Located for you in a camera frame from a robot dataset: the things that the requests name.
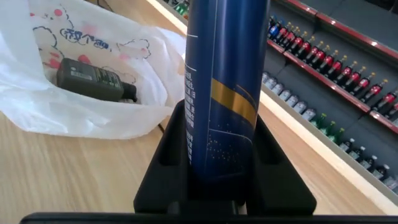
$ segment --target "shelf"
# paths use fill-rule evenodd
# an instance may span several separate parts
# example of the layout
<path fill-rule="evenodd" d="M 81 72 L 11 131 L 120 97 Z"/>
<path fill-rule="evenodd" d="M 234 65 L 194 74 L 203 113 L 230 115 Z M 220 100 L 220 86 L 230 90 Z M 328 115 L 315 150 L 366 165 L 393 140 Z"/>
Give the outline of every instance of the shelf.
<path fill-rule="evenodd" d="M 372 116 L 372 118 L 382 123 L 385 127 L 391 129 L 393 132 L 398 134 L 398 127 L 395 126 L 390 120 L 385 118 L 383 115 L 379 114 L 376 111 L 371 111 L 370 115 Z"/>

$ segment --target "plastic bag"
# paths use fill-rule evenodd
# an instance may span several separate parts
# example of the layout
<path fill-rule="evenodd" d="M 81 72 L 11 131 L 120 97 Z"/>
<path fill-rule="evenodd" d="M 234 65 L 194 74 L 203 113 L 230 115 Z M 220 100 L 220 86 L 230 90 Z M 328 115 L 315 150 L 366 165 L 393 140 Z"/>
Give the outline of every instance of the plastic bag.
<path fill-rule="evenodd" d="M 0 110 L 25 131 L 103 139 L 147 134 L 184 97 L 185 39 L 82 0 L 0 3 Z M 62 58 L 116 72 L 139 104 L 56 87 Z"/>

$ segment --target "black stand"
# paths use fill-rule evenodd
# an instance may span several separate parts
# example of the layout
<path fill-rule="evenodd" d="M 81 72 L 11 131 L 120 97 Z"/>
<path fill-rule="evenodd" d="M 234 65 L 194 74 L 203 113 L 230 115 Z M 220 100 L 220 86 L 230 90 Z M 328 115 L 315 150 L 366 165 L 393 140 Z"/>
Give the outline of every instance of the black stand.
<path fill-rule="evenodd" d="M 185 140 L 181 101 L 134 199 L 136 214 L 33 213 L 21 223 L 398 223 L 397 217 L 313 216 L 314 196 L 261 118 L 257 118 L 252 174 L 245 192 L 235 197 L 238 201 L 204 200 L 190 181 Z M 238 204 L 243 202 L 248 215 L 238 215 Z"/>

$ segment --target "wooden tabletop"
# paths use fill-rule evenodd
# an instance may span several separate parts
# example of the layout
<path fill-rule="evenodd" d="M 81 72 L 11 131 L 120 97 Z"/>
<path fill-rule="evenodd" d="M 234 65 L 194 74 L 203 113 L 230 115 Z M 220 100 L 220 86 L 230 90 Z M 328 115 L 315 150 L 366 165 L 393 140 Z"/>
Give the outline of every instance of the wooden tabletop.
<path fill-rule="evenodd" d="M 148 6 L 108 2 L 126 17 L 156 25 L 142 10 Z M 384 214 L 269 108 L 262 105 L 259 114 L 317 198 L 316 214 Z M 0 223 L 17 223 L 32 212 L 133 212 L 162 136 L 159 128 L 126 141 L 27 133 L 2 114 L 0 127 Z"/>

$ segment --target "dark green bottle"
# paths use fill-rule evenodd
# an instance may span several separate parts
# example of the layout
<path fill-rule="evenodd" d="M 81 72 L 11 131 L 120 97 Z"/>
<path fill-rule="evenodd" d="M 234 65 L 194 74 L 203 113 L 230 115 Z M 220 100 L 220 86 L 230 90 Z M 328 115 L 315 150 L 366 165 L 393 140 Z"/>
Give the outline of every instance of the dark green bottle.
<path fill-rule="evenodd" d="M 328 126 L 319 129 L 319 131 L 321 131 L 324 135 L 328 136 L 335 127 L 335 124 L 336 122 L 332 121 Z"/>
<path fill-rule="evenodd" d="M 344 128 L 340 128 L 340 130 L 339 130 L 337 133 L 329 135 L 328 138 L 329 138 L 332 142 L 334 142 L 334 143 L 337 144 L 337 143 L 340 142 L 340 138 L 341 138 L 341 136 L 343 135 L 343 133 L 344 133 Z"/>
<path fill-rule="evenodd" d="M 323 126 L 323 122 L 325 119 L 326 119 L 326 114 L 323 113 L 318 119 L 313 119 L 310 123 L 314 125 L 314 127 L 319 129 L 320 127 Z"/>

